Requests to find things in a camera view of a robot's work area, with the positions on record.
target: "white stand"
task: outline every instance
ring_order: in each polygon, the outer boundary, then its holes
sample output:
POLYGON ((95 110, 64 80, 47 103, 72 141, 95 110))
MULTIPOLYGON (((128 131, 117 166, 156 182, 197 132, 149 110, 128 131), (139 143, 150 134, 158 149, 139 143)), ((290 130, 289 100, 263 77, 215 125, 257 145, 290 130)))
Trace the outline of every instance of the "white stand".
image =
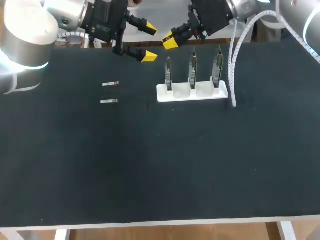
POLYGON ((213 79, 198 81, 195 89, 191 89, 190 82, 172 83, 172 90, 168 91, 166 84, 156 86, 159 103, 198 101, 211 99, 227 99, 229 97, 226 83, 220 81, 219 88, 215 88, 213 79))

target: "table surface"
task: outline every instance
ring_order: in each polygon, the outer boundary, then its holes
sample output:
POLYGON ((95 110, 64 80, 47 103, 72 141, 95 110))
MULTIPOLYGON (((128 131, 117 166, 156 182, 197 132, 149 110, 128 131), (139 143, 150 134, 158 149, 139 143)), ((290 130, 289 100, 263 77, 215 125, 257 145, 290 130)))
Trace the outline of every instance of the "table surface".
MULTIPOLYGON (((158 103, 166 54, 186 82, 193 48, 152 51, 57 49, 39 88, 0 97, 0 227, 320 215, 320 67, 297 43, 243 46, 237 108, 158 103)), ((207 81, 215 46, 196 52, 207 81)))

